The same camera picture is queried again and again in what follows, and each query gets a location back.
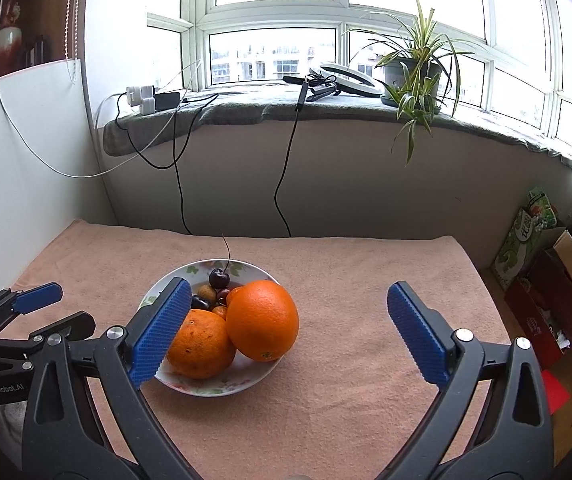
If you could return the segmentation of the large speckled orange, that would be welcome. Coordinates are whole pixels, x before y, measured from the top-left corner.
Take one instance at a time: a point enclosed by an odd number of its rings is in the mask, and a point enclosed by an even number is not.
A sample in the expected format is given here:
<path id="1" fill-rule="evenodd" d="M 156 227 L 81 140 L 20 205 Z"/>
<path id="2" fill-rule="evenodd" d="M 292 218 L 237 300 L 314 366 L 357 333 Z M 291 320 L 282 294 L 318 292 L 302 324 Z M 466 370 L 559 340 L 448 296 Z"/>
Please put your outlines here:
<path id="1" fill-rule="evenodd" d="M 191 309 L 165 357 L 179 374 L 202 380 L 230 367 L 236 351 L 224 318 L 211 311 Z"/>

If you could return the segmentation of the dark cherry with stem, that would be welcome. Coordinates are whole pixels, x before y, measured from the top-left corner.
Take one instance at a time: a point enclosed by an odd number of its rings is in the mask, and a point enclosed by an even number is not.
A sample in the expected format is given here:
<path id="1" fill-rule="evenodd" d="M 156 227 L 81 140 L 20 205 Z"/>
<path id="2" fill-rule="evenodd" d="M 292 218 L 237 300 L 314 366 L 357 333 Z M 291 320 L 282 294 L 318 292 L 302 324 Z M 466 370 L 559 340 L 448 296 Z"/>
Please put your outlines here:
<path id="1" fill-rule="evenodd" d="M 206 310 L 206 311 L 209 311 L 211 309 L 211 306 L 208 303 L 208 301 L 205 299 L 202 299 L 198 295 L 191 296 L 190 307 L 192 309 Z"/>

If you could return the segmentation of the tan longan fruit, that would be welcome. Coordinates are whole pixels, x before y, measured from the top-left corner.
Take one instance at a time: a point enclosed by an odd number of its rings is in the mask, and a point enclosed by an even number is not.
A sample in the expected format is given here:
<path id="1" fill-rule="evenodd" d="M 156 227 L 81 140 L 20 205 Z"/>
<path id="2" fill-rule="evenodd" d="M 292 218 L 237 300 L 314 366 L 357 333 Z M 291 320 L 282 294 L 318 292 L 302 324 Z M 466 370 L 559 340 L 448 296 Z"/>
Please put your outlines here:
<path id="1" fill-rule="evenodd" d="M 197 296 L 210 307 L 216 304 L 217 291 L 210 284 L 202 284 L 197 289 Z"/>

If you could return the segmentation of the smooth bright orange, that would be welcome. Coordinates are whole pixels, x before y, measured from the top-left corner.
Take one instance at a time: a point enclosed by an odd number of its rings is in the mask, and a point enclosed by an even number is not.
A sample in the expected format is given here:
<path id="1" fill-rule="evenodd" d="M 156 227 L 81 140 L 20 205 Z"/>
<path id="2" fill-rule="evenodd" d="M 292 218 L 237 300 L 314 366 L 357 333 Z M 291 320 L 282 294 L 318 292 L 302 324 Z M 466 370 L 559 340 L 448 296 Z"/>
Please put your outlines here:
<path id="1" fill-rule="evenodd" d="M 229 339 L 248 359 L 273 362 L 293 346 L 299 333 L 299 314 L 289 292 L 272 281 L 239 287 L 226 315 Z"/>

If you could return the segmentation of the dark cherry long stem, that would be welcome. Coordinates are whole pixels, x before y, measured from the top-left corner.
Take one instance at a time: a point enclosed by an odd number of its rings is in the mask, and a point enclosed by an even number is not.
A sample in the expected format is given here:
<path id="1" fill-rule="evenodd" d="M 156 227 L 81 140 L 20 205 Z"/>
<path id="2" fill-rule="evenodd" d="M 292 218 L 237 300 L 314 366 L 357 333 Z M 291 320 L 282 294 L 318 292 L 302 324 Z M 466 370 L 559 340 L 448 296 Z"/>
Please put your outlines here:
<path id="1" fill-rule="evenodd" d="M 231 262 L 231 249 L 229 249 L 228 241 L 224 235 L 221 235 L 226 248 L 226 259 L 223 266 L 215 266 L 209 273 L 209 284 L 215 290 L 223 290 L 229 284 L 228 267 Z"/>

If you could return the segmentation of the small mandarin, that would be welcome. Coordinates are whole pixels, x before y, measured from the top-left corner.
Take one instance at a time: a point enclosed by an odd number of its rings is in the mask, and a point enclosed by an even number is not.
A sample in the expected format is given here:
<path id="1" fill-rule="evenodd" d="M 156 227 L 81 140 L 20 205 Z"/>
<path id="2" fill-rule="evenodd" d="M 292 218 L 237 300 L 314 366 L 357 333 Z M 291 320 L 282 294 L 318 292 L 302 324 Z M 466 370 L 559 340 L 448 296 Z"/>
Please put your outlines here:
<path id="1" fill-rule="evenodd" d="M 231 305 L 231 302 L 235 299 L 235 297 L 239 294 L 239 292 L 241 291 L 241 286 L 237 286 L 232 288 L 226 295 L 225 297 L 225 306 L 229 307 Z"/>

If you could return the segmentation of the tiny orange kumquat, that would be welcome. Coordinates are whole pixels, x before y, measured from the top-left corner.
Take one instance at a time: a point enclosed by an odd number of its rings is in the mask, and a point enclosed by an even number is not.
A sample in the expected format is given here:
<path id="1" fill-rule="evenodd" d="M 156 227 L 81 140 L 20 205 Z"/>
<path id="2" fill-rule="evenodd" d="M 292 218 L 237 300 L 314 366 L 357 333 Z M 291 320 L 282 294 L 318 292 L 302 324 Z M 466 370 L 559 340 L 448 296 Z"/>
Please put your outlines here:
<path id="1" fill-rule="evenodd" d="M 221 306 L 220 304 L 214 307 L 212 309 L 212 312 L 216 315 L 219 315 L 220 318 L 223 318 L 223 320 L 225 320 L 225 318 L 227 317 L 227 307 Z"/>

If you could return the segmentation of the floral white plate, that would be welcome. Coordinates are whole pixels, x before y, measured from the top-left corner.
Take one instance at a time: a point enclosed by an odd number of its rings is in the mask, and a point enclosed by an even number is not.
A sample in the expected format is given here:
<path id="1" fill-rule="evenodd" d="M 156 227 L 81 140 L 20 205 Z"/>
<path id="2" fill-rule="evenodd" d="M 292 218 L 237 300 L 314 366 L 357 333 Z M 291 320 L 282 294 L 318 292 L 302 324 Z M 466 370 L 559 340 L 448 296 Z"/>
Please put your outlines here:
<path id="1" fill-rule="evenodd" d="M 159 278 L 148 289 L 138 307 L 142 308 L 152 304 L 173 278 L 182 278 L 190 284 L 193 292 L 197 292 L 199 286 L 208 283 L 212 269 L 224 268 L 224 266 L 224 259 L 205 259 L 184 264 L 184 266 L 180 266 Z M 245 261 L 231 260 L 227 273 L 231 278 L 231 287 L 243 286 L 254 281 L 277 283 L 277 279 L 273 278 L 271 274 Z M 156 371 L 155 378 L 167 388 L 187 394 L 187 396 L 218 398 L 219 396 L 231 396 L 258 384 L 272 373 L 280 361 L 281 358 L 272 362 L 252 361 L 237 351 L 234 361 L 221 374 L 208 379 L 191 379 L 179 374 L 167 362 L 167 359 L 163 359 Z"/>

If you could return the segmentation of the white board panel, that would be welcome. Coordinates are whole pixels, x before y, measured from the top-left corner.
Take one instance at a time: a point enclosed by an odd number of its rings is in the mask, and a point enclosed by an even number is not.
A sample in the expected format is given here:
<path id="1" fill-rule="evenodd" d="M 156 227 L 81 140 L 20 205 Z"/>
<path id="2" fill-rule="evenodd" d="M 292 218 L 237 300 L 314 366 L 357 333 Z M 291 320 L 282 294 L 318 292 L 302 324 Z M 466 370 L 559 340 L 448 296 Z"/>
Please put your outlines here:
<path id="1" fill-rule="evenodd" d="M 71 72 L 56 62 L 0 78 L 0 289 L 73 220 L 115 221 Z"/>

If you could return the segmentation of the red box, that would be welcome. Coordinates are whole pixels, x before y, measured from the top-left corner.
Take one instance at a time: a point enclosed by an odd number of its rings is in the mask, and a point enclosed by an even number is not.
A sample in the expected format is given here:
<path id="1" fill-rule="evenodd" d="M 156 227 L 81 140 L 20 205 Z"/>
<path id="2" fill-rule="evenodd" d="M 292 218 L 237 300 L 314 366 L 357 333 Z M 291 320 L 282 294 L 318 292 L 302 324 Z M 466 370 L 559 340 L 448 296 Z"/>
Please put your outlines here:
<path id="1" fill-rule="evenodd" d="M 554 366 L 572 347 L 559 318 L 559 260 L 549 248 L 540 252 L 528 270 L 507 289 L 505 300 L 525 338 L 531 341 L 543 370 Z"/>

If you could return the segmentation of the green snack bag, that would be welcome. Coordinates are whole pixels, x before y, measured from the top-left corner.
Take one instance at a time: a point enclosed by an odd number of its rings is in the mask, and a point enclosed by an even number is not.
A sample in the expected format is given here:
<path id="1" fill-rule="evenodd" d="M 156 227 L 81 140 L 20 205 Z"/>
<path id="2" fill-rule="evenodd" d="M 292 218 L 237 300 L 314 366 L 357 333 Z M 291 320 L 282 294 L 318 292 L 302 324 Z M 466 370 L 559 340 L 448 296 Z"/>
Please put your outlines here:
<path id="1" fill-rule="evenodd" d="M 491 265 L 499 286 L 507 290 L 532 258 L 554 244 L 565 229 L 547 193 L 539 186 L 531 188 Z"/>

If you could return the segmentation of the white power strip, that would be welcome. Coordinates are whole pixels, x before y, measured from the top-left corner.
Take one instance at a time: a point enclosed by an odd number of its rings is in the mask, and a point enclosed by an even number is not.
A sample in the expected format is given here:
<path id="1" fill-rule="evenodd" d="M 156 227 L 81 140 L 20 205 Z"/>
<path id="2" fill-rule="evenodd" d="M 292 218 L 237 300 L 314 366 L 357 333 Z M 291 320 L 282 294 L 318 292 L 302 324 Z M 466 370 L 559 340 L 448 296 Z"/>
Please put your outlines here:
<path id="1" fill-rule="evenodd" d="M 151 115 L 156 112 L 155 96 L 156 88 L 152 84 L 126 88 L 126 101 L 130 107 L 137 107 L 141 115 Z"/>

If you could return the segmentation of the black power adapter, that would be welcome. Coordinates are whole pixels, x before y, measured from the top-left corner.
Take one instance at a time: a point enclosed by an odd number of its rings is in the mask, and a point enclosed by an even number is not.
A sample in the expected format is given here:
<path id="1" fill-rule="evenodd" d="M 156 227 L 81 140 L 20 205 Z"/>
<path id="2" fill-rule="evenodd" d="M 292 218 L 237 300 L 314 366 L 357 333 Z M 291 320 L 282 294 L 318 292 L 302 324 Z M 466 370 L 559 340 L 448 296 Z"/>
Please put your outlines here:
<path id="1" fill-rule="evenodd" d="M 182 94 L 179 91 L 160 92 L 153 96 L 156 112 L 174 110 L 182 102 Z"/>

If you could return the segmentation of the green sill cloth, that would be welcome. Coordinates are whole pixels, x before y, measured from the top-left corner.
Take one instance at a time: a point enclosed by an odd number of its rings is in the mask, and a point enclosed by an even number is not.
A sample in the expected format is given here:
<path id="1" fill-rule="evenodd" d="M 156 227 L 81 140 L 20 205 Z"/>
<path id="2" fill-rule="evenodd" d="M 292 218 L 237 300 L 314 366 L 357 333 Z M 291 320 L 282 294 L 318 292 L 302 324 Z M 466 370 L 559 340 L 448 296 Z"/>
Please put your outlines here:
<path id="1" fill-rule="evenodd" d="M 119 157 L 132 154 L 135 148 L 151 148 L 170 141 L 173 136 L 182 136 L 188 128 L 292 122 L 295 119 L 295 98 L 298 94 L 298 90 L 289 90 L 284 86 L 268 86 L 249 92 L 225 91 L 219 93 L 214 102 L 207 106 L 197 102 L 184 105 L 178 110 L 171 107 L 150 115 L 121 116 L 103 126 L 102 148 L 106 155 Z M 378 99 L 341 94 L 305 104 L 300 118 L 395 124 L 397 110 Z M 465 108 L 461 118 L 438 114 L 433 119 L 431 128 L 455 130 L 502 144 L 522 146 L 532 153 L 557 159 L 572 170 L 570 148 L 536 134 L 495 124 L 490 117 L 471 108 Z"/>

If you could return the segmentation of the black device on sill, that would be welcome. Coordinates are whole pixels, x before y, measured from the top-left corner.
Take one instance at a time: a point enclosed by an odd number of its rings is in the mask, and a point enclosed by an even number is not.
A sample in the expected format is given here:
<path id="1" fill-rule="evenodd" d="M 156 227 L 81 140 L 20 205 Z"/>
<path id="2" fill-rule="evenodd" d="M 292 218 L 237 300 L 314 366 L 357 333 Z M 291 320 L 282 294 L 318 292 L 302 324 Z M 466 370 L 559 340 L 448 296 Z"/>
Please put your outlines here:
<path id="1" fill-rule="evenodd" d="M 281 80 L 301 87 L 295 104 L 297 112 L 307 103 L 341 93 L 363 98 L 379 98 L 382 95 L 373 77 L 337 63 L 322 63 L 318 68 L 310 68 L 304 76 L 284 75 Z"/>

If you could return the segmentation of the potted spider plant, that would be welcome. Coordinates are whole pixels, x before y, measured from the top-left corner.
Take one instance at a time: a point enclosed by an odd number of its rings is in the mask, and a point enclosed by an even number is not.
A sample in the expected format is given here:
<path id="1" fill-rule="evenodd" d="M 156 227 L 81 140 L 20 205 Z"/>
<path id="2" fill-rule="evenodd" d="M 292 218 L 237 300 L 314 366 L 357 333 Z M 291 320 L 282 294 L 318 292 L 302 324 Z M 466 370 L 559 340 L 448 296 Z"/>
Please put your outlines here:
<path id="1" fill-rule="evenodd" d="M 445 96 L 438 94 L 438 83 L 446 79 L 446 91 L 453 91 L 452 113 L 455 113 L 461 95 L 462 56 L 472 55 L 476 43 L 466 38 L 453 38 L 438 30 L 435 10 L 423 10 L 415 1 L 416 13 L 412 21 L 405 22 L 388 11 L 381 14 L 400 26 L 397 36 L 362 26 L 352 26 L 348 32 L 368 37 L 368 44 L 381 44 L 387 53 L 376 62 L 378 68 L 398 68 L 399 82 L 382 81 L 383 96 L 397 109 L 397 120 L 403 124 L 400 133 L 406 136 L 406 159 L 415 153 L 417 130 L 432 132 L 432 122 L 441 112 Z"/>

